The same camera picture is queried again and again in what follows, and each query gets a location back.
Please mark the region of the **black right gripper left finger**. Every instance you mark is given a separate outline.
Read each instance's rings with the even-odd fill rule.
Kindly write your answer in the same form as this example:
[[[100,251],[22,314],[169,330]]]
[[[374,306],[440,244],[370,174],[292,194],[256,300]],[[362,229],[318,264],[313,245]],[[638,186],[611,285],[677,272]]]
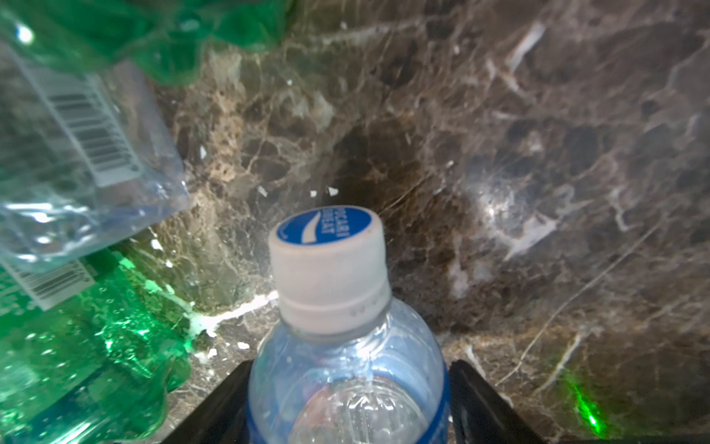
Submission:
[[[248,444],[248,384],[253,361],[246,361],[165,438],[163,444]]]

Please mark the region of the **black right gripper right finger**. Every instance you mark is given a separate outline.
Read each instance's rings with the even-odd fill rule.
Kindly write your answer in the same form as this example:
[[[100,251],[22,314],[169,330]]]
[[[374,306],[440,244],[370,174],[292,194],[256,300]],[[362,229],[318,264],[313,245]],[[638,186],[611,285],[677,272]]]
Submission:
[[[449,388],[457,443],[545,443],[467,362],[451,364]]]

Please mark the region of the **clear bottle white blue cap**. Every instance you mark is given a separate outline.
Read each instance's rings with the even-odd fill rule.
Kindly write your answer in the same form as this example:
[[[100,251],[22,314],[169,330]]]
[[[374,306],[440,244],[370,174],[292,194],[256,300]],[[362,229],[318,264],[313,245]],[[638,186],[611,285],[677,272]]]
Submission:
[[[275,227],[268,247],[280,319],[251,367],[251,442],[446,442],[446,362],[393,296],[379,216],[316,208]]]

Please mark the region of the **green Sprite bottle Chinese label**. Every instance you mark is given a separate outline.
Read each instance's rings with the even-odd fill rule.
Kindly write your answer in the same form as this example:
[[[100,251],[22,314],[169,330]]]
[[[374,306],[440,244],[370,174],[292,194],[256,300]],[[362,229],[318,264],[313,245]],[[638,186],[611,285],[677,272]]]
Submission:
[[[1,40],[54,70],[95,72],[131,60],[158,83],[200,74],[210,43],[264,52],[283,40],[291,1],[4,1]]]

